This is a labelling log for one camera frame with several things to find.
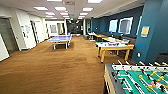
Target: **hardwood floor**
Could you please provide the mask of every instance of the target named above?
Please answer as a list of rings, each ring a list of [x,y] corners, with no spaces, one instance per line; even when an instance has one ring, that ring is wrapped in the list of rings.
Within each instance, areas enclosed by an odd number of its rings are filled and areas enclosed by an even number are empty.
[[[44,41],[1,61],[0,94],[102,94],[105,64],[124,61],[109,51],[101,64],[95,42],[82,36],[74,36],[68,49],[57,48]]]

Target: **poster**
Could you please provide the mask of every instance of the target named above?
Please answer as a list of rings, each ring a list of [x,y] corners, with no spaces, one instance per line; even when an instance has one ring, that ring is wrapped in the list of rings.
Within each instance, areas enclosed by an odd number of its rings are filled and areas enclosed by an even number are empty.
[[[141,37],[147,37],[149,33],[149,26],[143,26],[142,32],[141,32]]]

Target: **ping pong table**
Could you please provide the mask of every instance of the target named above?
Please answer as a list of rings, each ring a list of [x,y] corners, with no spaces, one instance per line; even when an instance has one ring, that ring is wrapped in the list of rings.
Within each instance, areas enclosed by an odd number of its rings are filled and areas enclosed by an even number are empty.
[[[70,45],[70,40],[71,40],[72,36],[71,35],[57,35],[54,36],[50,39],[48,39],[48,42],[54,42],[54,49],[56,49],[56,46],[58,44],[65,44],[66,45],[66,49],[68,48],[68,46]]]

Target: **air vent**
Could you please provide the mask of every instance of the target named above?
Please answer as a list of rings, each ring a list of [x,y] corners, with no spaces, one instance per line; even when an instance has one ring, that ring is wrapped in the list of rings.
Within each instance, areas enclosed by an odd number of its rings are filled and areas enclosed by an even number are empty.
[[[75,5],[74,1],[64,1],[64,5]]]

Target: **door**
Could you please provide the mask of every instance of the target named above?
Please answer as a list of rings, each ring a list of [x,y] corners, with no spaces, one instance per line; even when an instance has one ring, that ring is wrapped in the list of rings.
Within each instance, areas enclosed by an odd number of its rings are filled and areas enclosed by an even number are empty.
[[[35,23],[33,21],[30,21],[30,23],[32,26],[33,34],[34,34],[34,39],[35,39],[36,43],[39,43]]]
[[[19,50],[9,19],[0,18],[0,33],[9,54]]]

